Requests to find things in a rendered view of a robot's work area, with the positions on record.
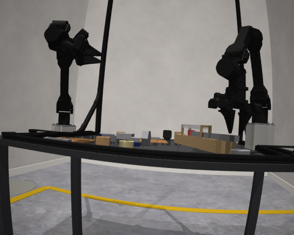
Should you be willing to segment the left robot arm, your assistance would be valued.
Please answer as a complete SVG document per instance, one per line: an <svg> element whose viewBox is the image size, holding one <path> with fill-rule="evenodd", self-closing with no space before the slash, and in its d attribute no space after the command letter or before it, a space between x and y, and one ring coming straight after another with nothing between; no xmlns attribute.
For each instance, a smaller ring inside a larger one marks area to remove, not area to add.
<svg viewBox="0 0 294 235"><path fill-rule="evenodd" d="M235 42L228 46L222 59L216 65L217 73L229 80L229 83L246 84L246 70L239 64L246 64L250 56L253 77L250 103L258 103L263 106L262 113L252 115L252 123L268 123L268 110L271 110L270 97L263 83L260 56L262 40L263 35L260 30L249 25L240 27Z"/></svg>

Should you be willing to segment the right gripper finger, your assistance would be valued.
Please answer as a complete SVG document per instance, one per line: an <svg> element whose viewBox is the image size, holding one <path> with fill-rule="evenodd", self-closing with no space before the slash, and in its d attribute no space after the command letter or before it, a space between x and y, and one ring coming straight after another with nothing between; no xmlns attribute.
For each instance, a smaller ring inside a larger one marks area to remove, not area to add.
<svg viewBox="0 0 294 235"><path fill-rule="evenodd" d="M87 65L87 64L97 64L100 63L101 60L93 57L93 56L84 56L84 59L82 61L82 65Z"/></svg>
<svg viewBox="0 0 294 235"><path fill-rule="evenodd" d="M80 56L101 56L101 55L102 53L96 50L95 48L93 48L91 45L89 45L89 42L86 39L81 49Z"/></svg>

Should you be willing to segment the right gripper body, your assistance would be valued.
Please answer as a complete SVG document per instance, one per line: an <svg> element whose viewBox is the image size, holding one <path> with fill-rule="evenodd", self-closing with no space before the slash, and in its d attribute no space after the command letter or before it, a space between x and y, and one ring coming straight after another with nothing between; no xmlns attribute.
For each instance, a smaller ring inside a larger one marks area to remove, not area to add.
<svg viewBox="0 0 294 235"><path fill-rule="evenodd" d="M80 56L80 51L85 43L86 36L78 35L75 42L71 41L70 38L65 39L62 43L60 53L64 56L68 55L75 59L77 65L81 66L84 56Z"/></svg>

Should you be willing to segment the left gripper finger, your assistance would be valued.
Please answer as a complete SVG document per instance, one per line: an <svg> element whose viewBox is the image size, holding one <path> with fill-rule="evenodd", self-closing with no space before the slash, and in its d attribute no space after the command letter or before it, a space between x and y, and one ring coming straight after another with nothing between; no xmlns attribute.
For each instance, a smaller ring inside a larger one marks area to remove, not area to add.
<svg viewBox="0 0 294 235"><path fill-rule="evenodd" d="M239 117L240 117L240 125L239 125L239 133L242 134L247 123L249 122L250 118L252 117L252 115L255 114L253 112L241 112L238 113Z"/></svg>
<svg viewBox="0 0 294 235"><path fill-rule="evenodd" d="M226 109L226 110L218 110L219 112L222 113L222 115L224 116L226 125L227 125L227 129L228 129L228 133L232 133L233 130L233 124L234 124L234 118L235 118L235 111L236 110L230 110L230 109Z"/></svg>

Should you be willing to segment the cream roll of tape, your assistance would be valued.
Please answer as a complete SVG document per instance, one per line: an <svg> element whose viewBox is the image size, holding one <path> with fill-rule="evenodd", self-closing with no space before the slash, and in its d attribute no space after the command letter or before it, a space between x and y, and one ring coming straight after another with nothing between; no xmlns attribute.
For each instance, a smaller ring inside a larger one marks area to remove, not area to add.
<svg viewBox="0 0 294 235"><path fill-rule="evenodd" d="M119 147L134 148L134 141L119 141Z"/></svg>

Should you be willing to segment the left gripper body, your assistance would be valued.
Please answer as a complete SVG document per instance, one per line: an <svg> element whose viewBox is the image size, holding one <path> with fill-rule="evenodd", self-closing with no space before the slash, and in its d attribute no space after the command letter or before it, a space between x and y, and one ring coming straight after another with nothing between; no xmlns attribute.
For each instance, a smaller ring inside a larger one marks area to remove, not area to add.
<svg viewBox="0 0 294 235"><path fill-rule="evenodd" d="M220 97L211 98L208 102L208 108L216 109L220 107L221 110L240 109L241 110L240 113L241 112L262 113L263 112L263 106L261 104L258 104L258 103L248 104L248 100L245 99L246 91L248 91L248 87L246 87L245 83L240 83L240 82L229 83L229 86L226 87L226 90L228 91L228 99L220 98Z"/></svg>

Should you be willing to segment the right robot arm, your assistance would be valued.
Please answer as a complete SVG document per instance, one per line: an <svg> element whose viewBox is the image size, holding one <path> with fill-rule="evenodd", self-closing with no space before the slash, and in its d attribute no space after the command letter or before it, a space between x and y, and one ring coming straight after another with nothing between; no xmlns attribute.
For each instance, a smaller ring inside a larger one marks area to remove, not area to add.
<svg viewBox="0 0 294 235"><path fill-rule="evenodd" d="M56 103L56 113L59 113L58 123L56 124L59 125L71 125L70 114L73 114L73 104L71 102L71 97L69 96L69 67L73 62L72 60L74 59L71 56L64 56L62 53L60 53L63 41L70 38L68 34L70 29L71 27L68 21L52 21L52 23L49 25L49 28L47 28L44 33L48 47L51 50L56 51L58 65L61 69L60 97ZM73 39L70 39L71 41L75 42L78 35L84 35L87 39L89 37L88 34L89 33L86 30L81 29Z"/></svg>

